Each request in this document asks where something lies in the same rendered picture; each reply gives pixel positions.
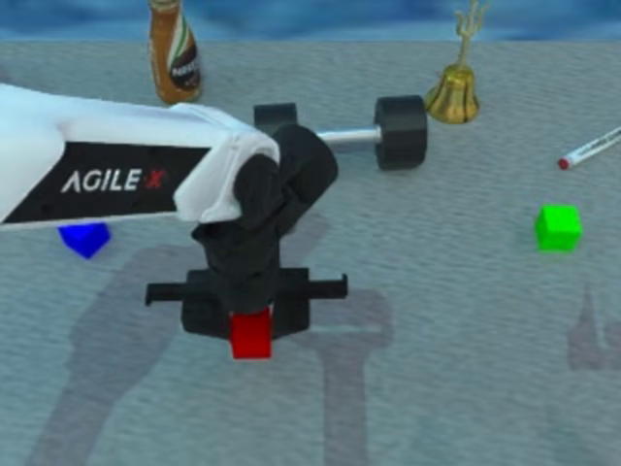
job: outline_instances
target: blue cube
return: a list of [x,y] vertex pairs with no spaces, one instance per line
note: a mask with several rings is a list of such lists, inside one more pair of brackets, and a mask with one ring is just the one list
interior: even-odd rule
[[106,223],[59,226],[63,243],[84,259],[92,258],[112,238]]

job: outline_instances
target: robotic arm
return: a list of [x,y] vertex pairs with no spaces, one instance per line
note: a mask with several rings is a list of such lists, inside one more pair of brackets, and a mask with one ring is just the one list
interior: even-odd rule
[[[346,296],[345,276],[313,283],[308,271],[280,268],[280,239],[338,176],[334,154],[310,130],[288,125],[271,137],[211,107],[7,84],[0,103],[1,228],[177,216],[198,222],[192,237],[208,269],[191,271],[188,283],[151,284],[147,303],[221,316],[260,312],[279,296]],[[196,333],[226,338],[225,330]]]

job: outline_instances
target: marker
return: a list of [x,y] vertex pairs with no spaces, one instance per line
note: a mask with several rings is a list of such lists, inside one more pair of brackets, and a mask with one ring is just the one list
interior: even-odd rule
[[591,158],[593,155],[597,155],[598,153],[614,146],[619,142],[621,142],[621,126],[613,129],[609,133],[604,134],[598,139],[585,144],[584,146],[580,146],[576,150],[572,150],[559,159],[559,167],[561,170],[572,168],[578,163],[582,163],[587,158]]

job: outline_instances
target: dumbbell weight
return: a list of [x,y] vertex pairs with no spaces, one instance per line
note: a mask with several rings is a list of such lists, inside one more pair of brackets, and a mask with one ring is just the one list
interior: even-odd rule
[[[254,107],[254,125],[261,131],[273,135],[285,124],[298,124],[296,104]],[[381,170],[416,168],[427,152],[427,112],[418,95],[378,98],[371,127],[314,132],[333,148],[375,145]]]

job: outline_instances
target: green cube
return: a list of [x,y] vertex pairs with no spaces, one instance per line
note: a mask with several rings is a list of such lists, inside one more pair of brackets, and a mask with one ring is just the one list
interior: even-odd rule
[[576,206],[541,207],[535,222],[539,250],[574,250],[582,236],[580,213]]

